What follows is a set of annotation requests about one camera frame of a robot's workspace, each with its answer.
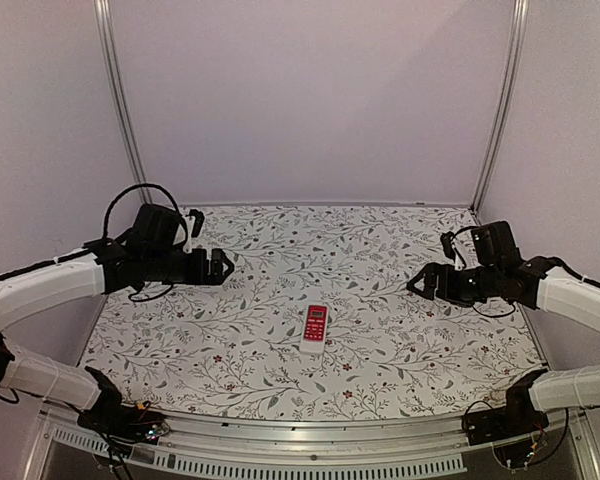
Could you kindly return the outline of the white and red remote control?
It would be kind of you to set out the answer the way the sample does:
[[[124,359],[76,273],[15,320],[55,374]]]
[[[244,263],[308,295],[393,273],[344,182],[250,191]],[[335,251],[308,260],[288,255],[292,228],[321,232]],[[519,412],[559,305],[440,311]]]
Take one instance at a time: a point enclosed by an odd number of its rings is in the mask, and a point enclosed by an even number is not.
[[[327,336],[329,309],[326,305],[310,303],[304,315],[299,351],[306,355],[321,355]]]

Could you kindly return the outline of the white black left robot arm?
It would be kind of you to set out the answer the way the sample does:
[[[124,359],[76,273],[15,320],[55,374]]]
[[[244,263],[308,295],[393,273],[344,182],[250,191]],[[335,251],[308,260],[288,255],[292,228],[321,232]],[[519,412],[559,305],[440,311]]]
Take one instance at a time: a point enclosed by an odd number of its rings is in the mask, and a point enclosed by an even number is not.
[[[193,248],[204,215],[144,204],[133,225],[115,239],[103,236],[67,255],[0,274],[0,388],[66,402],[88,410],[108,434],[128,426],[121,395],[97,370],[72,367],[24,349],[5,331],[38,313],[74,300],[146,284],[219,286],[234,263],[221,249]]]

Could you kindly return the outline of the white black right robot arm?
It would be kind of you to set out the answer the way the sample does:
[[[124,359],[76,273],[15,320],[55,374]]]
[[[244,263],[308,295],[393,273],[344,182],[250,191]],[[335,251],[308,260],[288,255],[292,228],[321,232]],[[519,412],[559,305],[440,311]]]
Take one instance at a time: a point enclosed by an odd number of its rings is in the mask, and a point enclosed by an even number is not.
[[[471,227],[478,264],[470,268],[447,232],[441,244],[448,263],[428,263],[407,283],[408,291],[472,308],[492,298],[559,315],[600,333],[600,282],[581,275],[559,257],[525,260],[506,221]],[[532,372],[512,384],[497,427],[517,436],[536,412],[600,407],[600,364],[563,371]]]

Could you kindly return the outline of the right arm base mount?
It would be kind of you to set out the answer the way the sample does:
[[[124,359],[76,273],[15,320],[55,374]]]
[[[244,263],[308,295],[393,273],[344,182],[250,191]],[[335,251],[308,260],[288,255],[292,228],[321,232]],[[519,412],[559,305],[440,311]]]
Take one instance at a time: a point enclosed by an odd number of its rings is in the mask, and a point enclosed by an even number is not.
[[[546,368],[532,371],[513,383],[505,392],[502,407],[474,412],[468,408],[462,416],[461,428],[469,444],[505,440],[548,427],[547,415],[535,409],[529,393],[534,381],[547,372]]]

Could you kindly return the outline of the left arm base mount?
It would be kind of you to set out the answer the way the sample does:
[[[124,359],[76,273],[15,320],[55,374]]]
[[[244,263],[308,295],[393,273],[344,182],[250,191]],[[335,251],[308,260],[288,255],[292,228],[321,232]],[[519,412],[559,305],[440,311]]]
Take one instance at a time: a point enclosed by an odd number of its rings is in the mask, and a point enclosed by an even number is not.
[[[124,405],[118,388],[99,370],[87,367],[95,379],[99,396],[94,405],[82,410],[77,423],[105,437],[124,443],[152,443],[170,432],[166,416],[152,411],[150,403]]]

